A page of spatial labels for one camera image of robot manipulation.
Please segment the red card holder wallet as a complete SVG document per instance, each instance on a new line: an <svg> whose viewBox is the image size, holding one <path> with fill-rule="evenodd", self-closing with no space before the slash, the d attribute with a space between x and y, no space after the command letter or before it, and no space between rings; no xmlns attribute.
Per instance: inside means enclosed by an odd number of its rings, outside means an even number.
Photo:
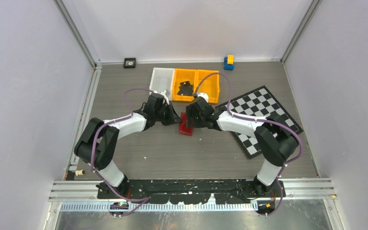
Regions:
<svg viewBox="0 0 368 230"><path fill-rule="evenodd" d="M179 133L187 136L192 136L193 128L187 127L187 116L185 112L181 112L180 118L182 123L179 124Z"/></svg>

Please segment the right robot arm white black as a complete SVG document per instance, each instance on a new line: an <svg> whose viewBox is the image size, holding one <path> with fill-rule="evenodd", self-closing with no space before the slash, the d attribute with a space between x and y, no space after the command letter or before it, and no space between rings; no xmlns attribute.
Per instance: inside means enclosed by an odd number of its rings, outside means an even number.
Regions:
<svg viewBox="0 0 368 230"><path fill-rule="evenodd" d="M297 148L303 148L301 138L278 114L258 117L235 113L227 107L214 109L203 97L196 97L185 109L188 127L235 132L256 139L264 156L252 183L259 196L273 191L282 171L292 161L290 156Z"/></svg>

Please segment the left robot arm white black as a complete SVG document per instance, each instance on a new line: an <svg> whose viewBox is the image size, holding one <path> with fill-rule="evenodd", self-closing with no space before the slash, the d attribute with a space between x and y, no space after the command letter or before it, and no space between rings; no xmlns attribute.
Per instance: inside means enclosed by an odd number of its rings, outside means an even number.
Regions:
<svg viewBox="0 0 368 230"><path fill-rule="evenodd" d="M148 130L157 122L170 126L180 124L182 120L164 94L152 92L139 109L127 116L113 120L92 118L77 141L74 154L103 178L101 189L116 198L123 198L129 184L127 176L113 161L117 141Z"/></svg>

